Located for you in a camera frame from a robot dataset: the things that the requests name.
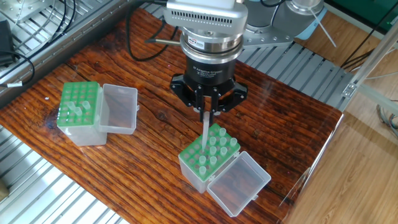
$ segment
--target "robotic arm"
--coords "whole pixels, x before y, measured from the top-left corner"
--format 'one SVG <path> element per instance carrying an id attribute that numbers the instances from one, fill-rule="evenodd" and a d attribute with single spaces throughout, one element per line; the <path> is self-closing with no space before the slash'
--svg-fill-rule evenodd
<path id="1" fill-rule="evenodd" d="M 264 2 L 272 4 L 264 7 Z M 247 86 L 234 77 L 243 48 L 289 45 L 309 26 L 315 29 L 312 13 L 319 15 L 322 9 L 323 0 L 276 4 L 250 0 L 246 5 L 235 0 L 168 0 L 165 21 L 181 27 L 180 46 L 187 56 L 187 69 L 173 76 L 171 90 L 200 113 L 201 122 L 205 97 L 211 98 L 212 123 L 214 115 L 228 112 L 247 98 Z"/>
<path id="2" fill-rule="evenodd" d="M 185 73 L 174 75 L 170 88 L 200 113 L 202 122 L 205 97 L 210 97 L 212 123 L 214 114 L 228 112 L 248 95 L 247 86 L 234 78 L 248 9 L 235 0 L 169 0 L 164 17 L 181 27 L 180 45 L 187 56 Z"/>

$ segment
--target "sensor label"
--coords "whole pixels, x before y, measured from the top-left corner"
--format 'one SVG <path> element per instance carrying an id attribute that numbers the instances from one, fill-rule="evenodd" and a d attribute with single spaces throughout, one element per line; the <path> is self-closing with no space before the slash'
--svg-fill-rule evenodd
<path id="1" fill-rule="evenodd" d="M 223 71 L 208 71 L 208 70 L 203 70 L 200 69 L 196 66 L 193 66 L 193 69 L 197 71 L 197 75 L 203 78 L 214 78 L 216 75 L 221 74 Z"/>
<path id="2" fill-rule="evenodd" d="M 203 41 L 199 41 L 199 40 L 196 40 L 195 38 L 188 36 L 188 42 L 190 45 L 192 45 L 194 47 L 197 47 L 202 50 L 205 49 L 205 43 Z"/>

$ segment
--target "wooden floor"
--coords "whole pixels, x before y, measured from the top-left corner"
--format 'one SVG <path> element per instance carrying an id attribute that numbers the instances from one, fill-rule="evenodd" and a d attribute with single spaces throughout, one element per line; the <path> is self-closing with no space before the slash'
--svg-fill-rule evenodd
<path id="1" fill-rule="evenodd" d="M 321 29 L 299 42 L 341 65 L 367 33 L 328 12 L 323 24 L 337 44 Z M 379 43 L 367 41 L 357 55 Z M 398 50 L 390 53 L 371 76 L 398 71 Z M 398 100 L 398 75 L 366 80 L 388 98 Z M 358 93 L 302 192 L 286 223 L 398 223 L 398 139 L 376 114 L 376 104 Z"/>

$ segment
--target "clear plastic lid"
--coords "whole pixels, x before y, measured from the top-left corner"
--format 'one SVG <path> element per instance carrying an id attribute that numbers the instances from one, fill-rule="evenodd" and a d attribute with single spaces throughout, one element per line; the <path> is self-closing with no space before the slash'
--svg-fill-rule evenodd
<path id="1" fill-rule="evenodd" d="M 207 192 L 235 217 L 271 180 L 271 176 L 247 153 L 240 155 L 207 186 Z"/>
<path id="2" fill-rule="evenodd" d="M 135 88 L 103 85 L 99 131 L 132 134 L 136 129 L 137 94 Z"/>

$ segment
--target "wooden table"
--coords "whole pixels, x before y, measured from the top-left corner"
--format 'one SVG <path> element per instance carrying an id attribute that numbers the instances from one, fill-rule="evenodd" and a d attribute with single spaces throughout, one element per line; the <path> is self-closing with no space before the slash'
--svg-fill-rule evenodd
<path id="1" fill-rule="evenodd" d="M 136 55 L 162 48 L 143 44 L 160 21 L 143 10 L 132 20 Z M 160 38 L 172 31 L 166 26 Z M 239 62 L 236 79 L 248 85 L 248 99 L 215 122 L 238 139 L 241 151 L 272 180 L 238 217 L 230 218 L 180 171 L 178 154 L 201 134 L 198 114 L 169 90 L 172 75 L 184 68 L 178 47 L 150 62 L 133 61 L 120 22 L 3 108 L 0 124 L 131 223 L 277 223 L 294 201 L 285 197 L 313 165 L 341 112 Z M 109 134 L 104 146 L 76 147 L 57 128 L 63 84 L 83 81 L 138 89 L 133 135 Z"/>

